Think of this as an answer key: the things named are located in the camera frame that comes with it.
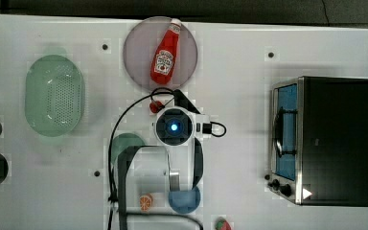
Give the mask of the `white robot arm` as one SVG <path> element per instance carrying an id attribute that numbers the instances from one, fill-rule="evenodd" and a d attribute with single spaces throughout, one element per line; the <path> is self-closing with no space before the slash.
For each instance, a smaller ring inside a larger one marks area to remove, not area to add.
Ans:
<path id="1" fill-rule="evenodd" d="M 161 109 L 150 124 L 153 145 L 130 146 L 116 158 L 119 226 L 127 230 L 127 194 L 169 195 L 196 189 L 203 176 L 201 142 L 212 136 L 207 115 L 180 106 Z"/>

